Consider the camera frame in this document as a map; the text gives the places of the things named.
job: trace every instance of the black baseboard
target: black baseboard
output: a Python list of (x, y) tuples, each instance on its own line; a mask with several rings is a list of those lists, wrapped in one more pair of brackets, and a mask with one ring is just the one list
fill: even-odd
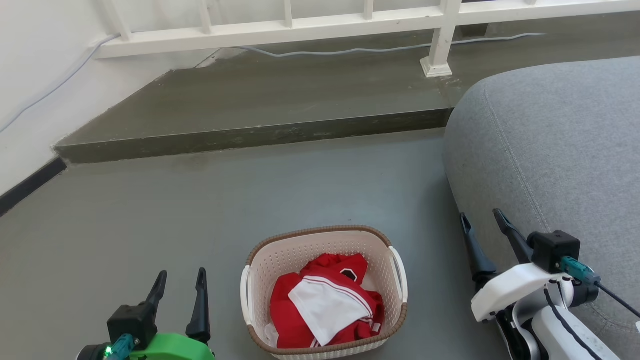
[(65, 169), (67, 169), (65, 162), (61, 158), (56, 158), (2, 195), (0, 197), (0, 217)]

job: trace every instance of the black logo patch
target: black logo patch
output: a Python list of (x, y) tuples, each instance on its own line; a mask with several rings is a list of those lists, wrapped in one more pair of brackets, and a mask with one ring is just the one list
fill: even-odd
[(356, 281), (358, 280), (358, 276), (356, 275), (356, 273), (353, 272), (352, 269), (342, 269), (342, 271), (340, 271), (340, 274), (348, 277), (349, 279)]

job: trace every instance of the raised platform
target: raised platform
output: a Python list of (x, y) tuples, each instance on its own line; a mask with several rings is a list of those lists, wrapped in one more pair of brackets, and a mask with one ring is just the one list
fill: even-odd
[[(114, 106), (56, 146), (69, 163), (96, 163), (443, 127), (479, 80), (547, 63), (640, 55), (637, 12), (492, 24), (510, 42), (454, 45), (453, 76), (426, 79), (428, 49), (270, 58), (244, 53), (178, 70)], [(274, 53), (391, 48), (431, 31), (263, 47)]]

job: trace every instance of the basket handle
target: basket handle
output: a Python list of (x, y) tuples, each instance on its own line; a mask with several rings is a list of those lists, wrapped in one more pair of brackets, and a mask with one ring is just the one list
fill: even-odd
[(402, 258), (400, 258), (400, 254), (398, 254), (398, 251), (396, 251), (393, 246), (390, 246), (389, 250), (391, 250), (391, 258), (395, 263), (394, 269), (396, 270), (396, 285), (398, 287), (398, 293), (402, 296), (402, 302), (405, 303), (407, 299), (409, 299), (409, 289), (404, 264), (402, 262)]
[(250, 266), (245, 266), (242, 271), (242, 278), (240, 279), (240, 302), (242, 303), (244, 322), (246, 322), (247, 326), (253, 322), (253, 311), (249, 309), (249, 298), (252, 298), (252, 289), (249, 284), (249, 271)]

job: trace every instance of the fabric seam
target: fabric seam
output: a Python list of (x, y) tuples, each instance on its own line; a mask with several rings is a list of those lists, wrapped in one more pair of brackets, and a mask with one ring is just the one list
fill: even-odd
[[(306, 279), (306, 278), (307, 277), (305, 277), (302, 281), (303, 282), (304, 281), (311, 282), (313, 284), (319, 284), (321, 286), (329, 286), (331, 289), (333, 289), (333, 290), (335, 290), (335, 291), (337, 291), (337, 292), (339, 292), (339, 293), (341, 293), (343, 295), (348, 296), (349, 298), (351, 298), (351, 300), (353, 300), (354, 302), (356, 302), (357, 304), (362, 306), (362, 308), (365, 309), (365, 311), (367, 312), (369, 317), (373, 316), (373, 312), (371, 311), (371, 309), (369, 307), (369, 304), (366, 302), (366, 300), (361, 298), (360, 294), (358, 294), (358, 293), (352, 294), (349, 291), (347, 291), (349, 289), (344, 289), (344, 290), (343, 289), (338, 289), (338, 287), (341, 288), (342, 286), (334, 284), (335, 285), (335, 287), (334, 287), (334, 286), (332, 286), (333, 283), (330, 282), (329, 280), (327, 280), (327, 282), (324, 282), (324, 281), (316, 281), (316, 280), (313, 280), (313, 279)], [(294, 293), (293, 291), (291, 291), (289, 293), (289, 298), (291, 299), (291, 302), (293, 302), (293, 304), (296, 306), (298, 311), (301, 313), (300, 315), (302, 316), (302, 319), (304, 319), (305, 323), (307, 323), (307, 326), (309, 326), (309, 329), (311, 330), (311, 333), (316, 337), (316, 340), (318, 341), (318, 343), (321, 346), (325, 346), (326, 344), (331, 342), (331, 340), (333, 339), (333, 336), (330, 338), (329, 334), (327, 334), (327, 332), (324, 329), (322, 329), (322, 327), (320, 327), (317, 322), (313, 322), (313, 327), (308, 323), (313, 319), (313, 316), (311, 316), (311, 313), (309, 312), (308, 308), (306, 307), (304, 301), (298, 296), (298, 294)]]
[[(518, 160), (517, 160), (517, 158), (515, 156), (515, 153), (513, 152), (513, 149), (511, 148), (511, 145), (507, 141), (506, 135), (504, 134), (504, 130), (500, 126), (500, 120), (498, 119), (498, 116), (495, 113), (495, 111), (493, 110), (493, 106), (491, 105), (491, 102), (489, 101), (489, 97), (487, 96), (487, 93), (486, 93), (486, 83), (483, 84), (483, 100), (484, 100), (484, 103), (489, 108), (489, 112), (490, 112), (490, 115), (491, 115), (491, 118), (492, 118), (492, 122), (493, 122), (493, 125), (494, 125), (494, 128), (496, 130), (496, 133), (497, 133), (498, 137), (500, 138), (500, 140), (502, 140), (502, 144), (507, 147), (507, 155), (509, 156), (509, 162), (511, 162), (511, 166), (513, 166), (513, 168), (516, 170), (516, 174), (518, 176), (518, 180), (520, 181), (520, 186), (522, 187), (522, 189), (527, 194), (527, 200), (529, 201), (529, 204), (531, 205), (531, 207), (533, 208), (534, 212), (536, 213), (536, 218), (538, 219), (538, 223), (540, 224), (540, 226), (544, 227), (546, 231), (551, 232), (551, 228), (550, 228), (550, 226), (549, 226), (549, 224), (547, 222), (547, 219), (542, 214), (542, 210), (540, 209), (540, 205), (538, 204), (538, 201), (536, 200), (536, 198), (533, 196), (533, 193), (531, 191), (531, 186), (529, 185), (529, 183), (527, 182), (524, 174), (522, 173), (522, 169), (520, 168), (520, 164), (519, 164), (519, 162), (518, 162)], [(619, 323), (616, 320), (613, 320), (613, 319), (609, 318), (608, 316), (604, 315), (602, 313), (602, 311), (600, 310), (600, 308), (598, 306), (596, 306), (595, 304), (587, 304), (587, 307), (592, 312), (600, 315), (607, 323), (619, 328), (619, 330), (624, 331), (624, 332), (635, 332), (633, 330), (633, 327), (635, 325), (632, 324), (632, 327), (630, 328), (629, 326), (627, 326), (624, 323)]]
[(524, 190), (527, 196), (527, 201), (529, 201), (529, 205), (531, 205), (531, 208), (536, 214), (538, 223), (540, 224), (540, 226), (544, 227), (546, 231), (551, 231), (549, 225), (547, 224), (547, 221), (544, 219), (544, 216), (542, 215), (542, 211), (540, 210), (540, 205), (538, 204), (535, 197), (533, 196), (533, 193), (531, 191), (531, 186), (527, 182), (527, 179), (524, 176), (522, 169), (520, 168), (520, 164), (516, 159), (515, 153), (513, 152), (513, 149), (511, 148), (509, 141), (507, 140), (507, 136), (504, 134), (504, 130), (502, 129), (502, 126), (500, 126), (500, 120), (498, 119), (498, 116), (493, 110), (493, 106), (489, 101), (489, 97), (487, 96), (487, 93), (486, 93), (486, 82), (485, 84), (483, 84), (483, 100), (484, 100), (484, 103), (487, 105), (487, 108), (489, 109), (489, 113), (491, 115), (492, 123), (496, 131), (496, 134), (498, 135), (498, 138), (500, 138), (500, 140), (502, 141), (503, 146), (505, 146), (506, 148), (506, 153), (509, 157), (509, 162), (511, 163), (511, 166), (516, 172), (516, 176), (520, 181), (520, 186), (522, 187), (522, 190)]
[(371, 309), (371, 306), (369, 305), (369, 303), (362, 296), (360, 296), (360, 294), (358, 294), (356, 291), (353, 291), (353, 290), (351, 290), (349, 288), (345, 288), (345, 287), (340, 286), (338, 284), (334, 284), (333, 282), (329, 281), (328, 279), (323, 279), (322, 277), (305, 276), (302, 279), (302, 281), (311, 282), (313, 284), (321, 284), (321, 285), (324, 285), (324, 286), (329, 286), (331, 289), (334, 289), (337, 292), (345, 294), (348, 297), (350, 297), (353, 300), (355, 300), (357, 303), (359, 303), (362, 307), (364, 307), (367, 310), (367, 313), (369, 314), (369, 316), (373, 316), (373, 310)]

